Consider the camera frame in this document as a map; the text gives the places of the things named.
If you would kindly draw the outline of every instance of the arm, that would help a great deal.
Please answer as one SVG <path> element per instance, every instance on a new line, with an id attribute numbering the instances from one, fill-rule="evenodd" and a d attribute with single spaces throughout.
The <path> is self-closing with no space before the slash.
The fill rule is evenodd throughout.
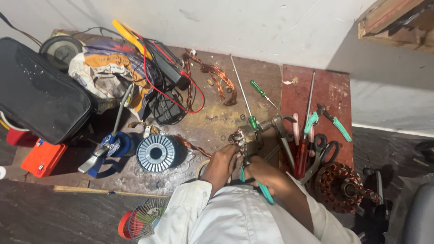
<path id="1" fill-rule="evenodd" d="M 201 180 L 176 187 L 154 229 L 155 234 L 140 239 L 139 244 L 188 243 L 188 236 L 199 214 L 233 173 L 234 163 L 240 156 L 235 153 L 239 149 L 238 146 L 227 145 L 213 153 Z"/>
<path id="2" fill-rule="evenodd" d="M 246 178 L 254 177 L 269 188 L 285 209 L 321 243 L 360 243 L 357 235 L 342 224 L 322 204 L 317 203 L 295 179 L 288 178 L 261 157 L 255 156 L 246 168 Z"/>

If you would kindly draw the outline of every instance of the dark floor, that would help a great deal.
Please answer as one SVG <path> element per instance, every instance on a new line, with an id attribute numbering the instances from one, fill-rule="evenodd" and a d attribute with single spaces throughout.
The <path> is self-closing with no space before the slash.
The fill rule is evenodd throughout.
<path id="1" fill-rule="evenodd" d="M 0 129 L 0 165 L 12 163 L 14 149 L 5 145 Z M 360 174 L 371 163 L 382 170 L 384 194 L 392 201 L 402 182 L 398 175 L 416 177 L 434 172 L 413 147 L 423 138 L 392 132 L 353 128 L 354 164 Z M 9 180 L 0 181 L 0 243 L 130 243 L 117 233 L 122 215 L 140 197 L 120 195 L 55 193 L 52 187 Z M 336 214 L 346 227 L 354 226 L 353 215 Z"/>

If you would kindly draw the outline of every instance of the workbench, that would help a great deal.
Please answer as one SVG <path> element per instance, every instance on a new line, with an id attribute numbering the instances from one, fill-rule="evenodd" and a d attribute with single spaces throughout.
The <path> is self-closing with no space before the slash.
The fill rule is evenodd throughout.
<path id="1" fill-rule="evenodd" d="M 79 34 L 76 38 L 84 41 L 86 44 L 98 38 L 95 35 Z M 169 47 L 169 49 L 178 57 L 184 52 L 184 48 Z M 197 57 L 206 64 L 214 64 L 226 72 L 226 75 L 234 83 L 237 89 L 238 103 L 233 106 L 224 106 L 224 101 L 227 101 L 231 94 L 227 93 L 226 84 L 222 82 L 222 87 L 226 95 L 224 101 L 220 100 L 216 86 L 210 86 L 207 79 L 211 79 L 208 73 L 199 71 L 199 65 L 191 61 L 191 77 L 202 90 L 205 97 L 205 105 L 203 109 L 195 114 L 187 114 L 176 125 L 158 126 L 153 123 L 152 116 L 147 120 L 157 126 L 164 135 L 180 134 L 193 145 L 202 147 L 206 152 L 213 153 L 228 144 L 227 138 L 230 134 L 237 130 L 241 125 L 248 125 L 247 119 L 242 120 L 241 116 L 249 117 L 246 104 L 237 80 L 237 76 L 233 69 L 232 62 L 228 55 L 215 54 L 210 52 L 197 51 Z M 251 79 L 254 79 L 257 84 L 264 90 L 267 96 L 274 102 L 277 107 L 282 107 L 282 113 L 293 115 L 299 113 L 300 126 L 303 125 L 302 119 L 306 113 L 307 96 L 309 95 L 310 82 L 312 77 L 312 69 L 287 66 L 283 69 L 277 64 L 261 62 L 252 59 L 233 57 L 235 65 L 243 88 L 249 103 L 250 110 L 258 121 L 264 121 L 272 116 L 280 114 L 265 98 L 262 98 L 258 92 L 249 84 Z M 314 96 L 312 99 L 312 111 L 316 111 L 316 102 L 325 103 L 330 113 L 337 116 L 341 123 L 345 126 L 348 133 L 351 135 L 351 102 L 349 91 L 349 75 L 342 73 L 333 73 L 328 71 L 317 70 L 317 79 L 315 82 Z M 285 85 L 283 81 L 292 81 L 298 77 L 298 82 Z M 183 97 L 186 97 L 186 91 L 180 91 Z M 201 97 L 196 93 L 193 110 L 196 110 L 201 105 Z M 170 168 L 162 173 L 147 173 L 144 172 L 136 162 L 135 156 L 130 158 L 121 158 L 120 165 L 122 170 L 119 170 L 114 175 L 106 178 L 95 179 L 89 175 L 84 175 L 77 172 L 77 168 L 89 158 L 90 153 L 97 147 L 94 142 L 100 142 L 104 136 L 111 132 L 115 116 L 118 108 L 111 109 L 96 116 L 92 121 L 94 134 L 88 136 L 88 146 L 69 147 L 61 161 L 53 170 L 52 176 L 38 178 L 32 174 L 27 174 L 13 180 L 29 183 L 37 183 L 43 185 L 54 185 L 57 191 L 71 192 L 95 192 L 95 193 L 117 193 L 127 195 L 143 195 L 143 196 L 170 196 L 174 189 L 191 179 L 195 178 L 199 165 L 209 158 L 203 156 L 199 151 L 193 151 L 185 148 L 185 152 L 181 154 L 181 162 L 175 168 Z M 135 128 L 129 128 L 128 124 L 137 121 L 137 118 L 128 110 L 124 109 L 120 122 L 120 131 L 128 133 L 137 133 L 142 135 L 144 128 L 138 125 Z M 320 119 L 319 128 L 315 128 L 316 133 L 323 133 L 330 140 L 337 139 L 343 144 L 341 153 L 338 157 L 339 162 L 352 165 L 352 143 L 344 140 L 339 131 L 330 125 L 331 122 L 325 118 Z M 288 132 L 292 133 L 292 125 L 287 124 Z M 260 151 L 260 156 L 267 155 L 277 144 L 276 134 L 273 129 L 270 129 L 264 134 L 265 146 Z M 18 148 L 14 159 L 15 165 L 20 165 L 25 159 L 31 148 Z M 269 163 L 275 167 L 281 167 L 284 160 L 283 154 L 276 154 Z M 232 179 L 239 178 L 239 170 L 236 170 Z"/>

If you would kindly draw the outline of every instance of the red wooden board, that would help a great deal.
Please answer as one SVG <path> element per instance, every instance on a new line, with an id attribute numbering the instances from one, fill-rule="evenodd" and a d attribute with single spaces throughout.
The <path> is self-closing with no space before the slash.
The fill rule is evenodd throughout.
<path id="1" fill-rule="evenodd" d="M 282 66 L 282 69 L 283 81 L 294 82 L 289 85 L 282 84 L 281 113 L 291 116 L 298 113 L 299 131 L 302 137 L 313 69 L 286 64 Z M 330 115 L 338 118 L 352 138 L 350 75 L 316 69 L 310 112 L 318 110 L 317 103 L 325 105 Z M 285 128 L 290 133 L 293 132 L 292 123 L 285 122 Z M 315 135 L 322 133 L 327 136 L 329 142 L 338 141 L 341 144 L 341 150 L 335 160 L 336 162 L 354 167 L 352 142 L 347 142 L 330 120 L 321 115 L 319 124 L 314 126 L 313 129 Z M 290 146 L 295 158 L 295 143 L 291 142 Z"/>

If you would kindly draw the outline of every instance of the red wire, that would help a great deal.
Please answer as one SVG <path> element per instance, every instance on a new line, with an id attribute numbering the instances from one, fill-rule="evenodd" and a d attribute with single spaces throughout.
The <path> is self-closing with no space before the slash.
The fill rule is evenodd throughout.
<path id="1" fill-rule="evenodd" d="M 196 110 L 196 111 L 188 111 L 188 110 L 186 110 L 182 105 L 180 105 L 179 103 L 177 103 L 175 100 L 173 100 L 172 98 L 170 98 L 168 95 L 166 95 L 166 94 L 164 94 L 162 91 L 160 91 L 160 90 L 158 90 L 150 81 L 149 81 L 149 79 L 148 79 L 148 75 L 146 74 L 146 56 L 143 56 L 143 71 L 145 72 L 145 77 L 146 77 L 146 80 L 148 81 L 148 84 L 149 85 L 151 85 L 157 92 L 159 92 L 159 93 L 161 93 L 161 94 L 163 94 L 163 96 L 165 96 L 166 98 L 168 98 L 169 100 L 171 100 L 172 102 L 174 102 L 176 105 L 178 105 L 180 108 L 182 108 L 183 110 L 185 110 L 187 113 L 197 113 L 197 112 L 199 112 L 203 107 L 204 107 L 204 104 L 205 104 L 205 98 L 204 98 L 204 94 L 202 93 L 202 91 L 201 91 L 201 89 L 199 89 L 199 87 L 196 85 L 196 83 L 194 83 L 194 81 L 188 76 L 188 74 L 186 73 L 186 72 L 184 72 L 183 70 L 181 71 L 181 75 L 183 75 L 183 76 L 185 76 L 185 77 L 187 77 L 190 81 L 191 81 L 191 83 L 199 90 L 199 93 L 201 94 L 201 96 L 202 96 L 202 106 L 201 106 L 201 108 L 200 109 L 198 109 L 198 110 Z"/>

